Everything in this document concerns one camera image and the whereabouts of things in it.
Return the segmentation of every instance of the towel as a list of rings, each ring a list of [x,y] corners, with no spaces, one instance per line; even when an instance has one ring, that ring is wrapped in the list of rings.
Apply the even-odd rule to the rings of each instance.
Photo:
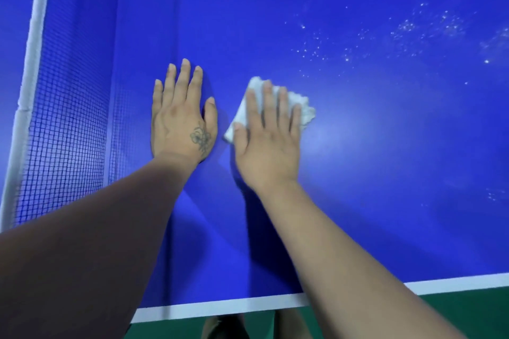
[[[258,112],[262,112],[262,105],[263,105],[263,80],[260,77],[254,77],[251,78],[249,81],[249,84],[247,85],[248,89],[253,89],[256,94],[256,99],[258,103]],[[280,86],[274,86],[272,88],[272,92],[274,94],[274,97],[276,98],[277,102],[277,92],[279,91]],[[301,130],[304,130],[306,126],[311,122],[311,120],[316,115],[315,108],[312,108],[309,106],[309,98],[304,97],[300,94],[294,93],[293,91],[288,92],[288,106],[289,106],[289,114],[292,112],[293,106],[296,104],[300,104],[302,107],[302,117],[300,120],[300,128]],[[230,143],[233,143],[233,124],[235,122],[241,123],[244,126],[248,126],[247,123],[247,112],[246,112],[246,97],[244,96],[242,98],[242,102],[240,102],[239,109],[237,110],[237,114],[233,118],[232,123],[228,127],[228,130],[226,130],[225,133],[225,140],[227,140]]]

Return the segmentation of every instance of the tattooed hand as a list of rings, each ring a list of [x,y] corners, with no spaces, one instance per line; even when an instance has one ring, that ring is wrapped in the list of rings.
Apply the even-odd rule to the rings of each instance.
[[[156,79],[152,103],[152,154],[177,154],[198,164],[210,153],[217,137],[217,109],[213,97],[205,102],[201,117],[200,98],[203,70],[196,66],[189,83],[191,64],[182,61],[175,83],[177,68],[170,64],[164,87]]]

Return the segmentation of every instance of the white border line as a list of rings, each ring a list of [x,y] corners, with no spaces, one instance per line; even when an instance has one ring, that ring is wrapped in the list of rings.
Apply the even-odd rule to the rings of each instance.
[[[14,115],[11,150],[3,185],[2,203],[0,205],[0,232],[12,227],[16,209],[16,199],[23,179],[23,167],[27,152],[30,120],[34,107],[35,89],[39,76],[41,60],[42,30],[46,3],[48,0],[34,0],[32,2],[32,16],[30,18],[27,50],[23,65],[23,78],[19,92],[18,109]]]
[[[426,280],[405,283],[405,285],[417,295],[498,288],[509,286],[509,273]],[[291,294],[149,307],[138,309],[131,323],[280,310],[303,307],[308,304],[308,298],[304,294]]]

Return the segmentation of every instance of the person's right hand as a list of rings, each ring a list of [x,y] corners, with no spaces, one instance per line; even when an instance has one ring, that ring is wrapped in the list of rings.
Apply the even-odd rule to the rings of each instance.
[[[263,96],[264,121],[258,113],[255,92],[246,92],[249,137],[244,126],[234,124],[237,167],[259,197],[277,190],[281,184],[296,182],[300,156],[300,105],[294,107],[290,118],[288,90],[281,87],[277,110],[270,81],[264,82]]]

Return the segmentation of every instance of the tattoo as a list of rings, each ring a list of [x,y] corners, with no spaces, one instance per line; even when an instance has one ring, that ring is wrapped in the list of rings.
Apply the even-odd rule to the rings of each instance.
[[[193,132],[191,133],[191,141],[193,141],[195,144],[198,144],[200,147],[202,158],[205,158],[209,152],[211,139],[212,136],[207,130],[205,130],[205,126],[202,124],[199,124],[198,127],[194,128]]]

